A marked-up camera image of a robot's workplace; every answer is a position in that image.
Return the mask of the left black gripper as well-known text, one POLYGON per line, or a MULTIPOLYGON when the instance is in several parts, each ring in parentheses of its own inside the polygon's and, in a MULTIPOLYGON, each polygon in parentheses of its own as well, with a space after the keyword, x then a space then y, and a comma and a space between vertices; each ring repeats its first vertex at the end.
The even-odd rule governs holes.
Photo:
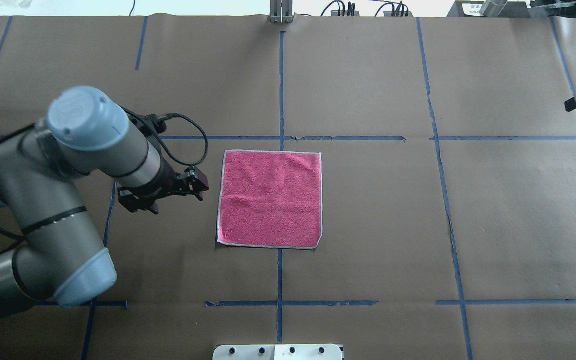
POLYGON ((198 167, 187 167, 183 174, 171 167, 162 167, 150 182, 138 187, 119 187, 117 194, 119 204, 131 214, 148 211, 157 215, 158 199, 192 196, 203 202, 204 193, 209 189, 208 177, 198 167))

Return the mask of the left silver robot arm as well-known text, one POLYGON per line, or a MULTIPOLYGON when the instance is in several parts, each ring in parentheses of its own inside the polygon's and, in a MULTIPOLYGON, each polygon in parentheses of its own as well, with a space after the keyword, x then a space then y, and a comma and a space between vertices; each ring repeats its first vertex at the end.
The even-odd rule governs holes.
POLYGON ((198 166, 174 171, 160 135, 182 114, 135 114, 100 89, 66 89, 46 116, 0 139, 0 208, 21 233, 0 251, 0 320, 54 300, 71 309, 117 281, 110 251, 96 230, 76 180, 100 171, 118 185, 118 201, 134 214, 158 214, 157 200, 210 188, 198 166))

